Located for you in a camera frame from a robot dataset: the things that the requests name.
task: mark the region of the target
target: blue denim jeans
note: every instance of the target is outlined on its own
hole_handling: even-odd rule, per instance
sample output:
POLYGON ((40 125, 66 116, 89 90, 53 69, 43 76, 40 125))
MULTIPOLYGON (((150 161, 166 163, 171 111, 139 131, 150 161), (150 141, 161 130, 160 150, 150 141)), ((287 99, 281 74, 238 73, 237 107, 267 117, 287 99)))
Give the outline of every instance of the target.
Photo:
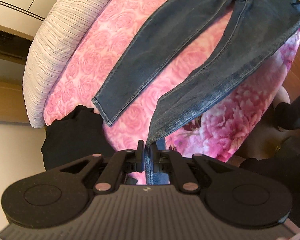
MULTIPOLYGON (((107 125, 234 2, 207 61, 159 98, 146 145, 193 120, 254 73, 300 27, 297 0, 168 0, 144 23, 92 99, 107 125)), ((153 183, 149 158, 147 182, 153 183)))

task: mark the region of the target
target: foot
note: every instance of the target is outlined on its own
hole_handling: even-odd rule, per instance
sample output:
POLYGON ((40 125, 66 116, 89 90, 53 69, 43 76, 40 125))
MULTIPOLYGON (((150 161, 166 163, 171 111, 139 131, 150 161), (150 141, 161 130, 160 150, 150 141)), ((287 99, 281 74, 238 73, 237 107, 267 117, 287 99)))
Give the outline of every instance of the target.
MULTIPOLYGON (((288 92, 285 90, 285 88, 283 86, 281 86, 277 92, 277 94, 274 96, 274 99, 272 101, 272 105, 273 105, 273 108, 275 109, 277 107, 277 105, 281 102, 285 102, 285 103, 288 103, 290 104, 290 98, 289 98, 289 94, 288 92)), ((287 130, 281 128, 281 127, 278 127, 278 130, 280 132, 285 132, 287 130)))

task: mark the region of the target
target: logo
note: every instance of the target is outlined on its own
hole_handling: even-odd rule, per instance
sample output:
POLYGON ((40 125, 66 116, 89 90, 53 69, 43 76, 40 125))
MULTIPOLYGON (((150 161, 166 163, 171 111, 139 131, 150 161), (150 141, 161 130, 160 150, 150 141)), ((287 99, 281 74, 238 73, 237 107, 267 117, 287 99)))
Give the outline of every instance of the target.
POLYGON ((152 190, 152 188, 150 188, 150 187, 145 187, 145 188, 143 188, 142 190, 148 193, 148 192, 150 192, 150 191, 152 190))

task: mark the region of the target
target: person's leg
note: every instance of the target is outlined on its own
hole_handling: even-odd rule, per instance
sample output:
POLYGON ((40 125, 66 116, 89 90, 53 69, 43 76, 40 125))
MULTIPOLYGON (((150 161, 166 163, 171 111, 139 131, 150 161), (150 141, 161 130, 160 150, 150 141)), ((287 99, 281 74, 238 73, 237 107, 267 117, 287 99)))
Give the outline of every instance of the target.
MULTIPOLYGON (((274 96, 274 99, 272 100, 272 106, 274 110, 276 109, 277 105, 280 103, 288 103, 290 104, 290 97, 288 92, 285 90, 283 86, 281 86, 277 92, 277 94, 274 96)), ((275 122, 274 118, 274 126, 280 131, 280 132, 285 132, 287 130, 283 129, 282 127, 278 126, 275 122)))
POLYGON ((300 129, 300 96, 291 104, 279 103, 274 110, 274 121, 286 130, 300 129))

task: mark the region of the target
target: gray ribbed plate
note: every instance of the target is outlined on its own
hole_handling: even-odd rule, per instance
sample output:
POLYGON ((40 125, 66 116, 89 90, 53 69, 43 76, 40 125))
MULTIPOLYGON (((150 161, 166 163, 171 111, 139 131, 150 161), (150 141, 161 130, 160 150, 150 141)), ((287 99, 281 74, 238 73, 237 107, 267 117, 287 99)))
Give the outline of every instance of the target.
POLYGON ((196 195, 173 185, 121 185, 110 195, 98 195, 78 218, 47 229, 11 224, 2 240, 276 240, 294 234, 284 225, 261 230, 230 226, 211 215, 196 195))

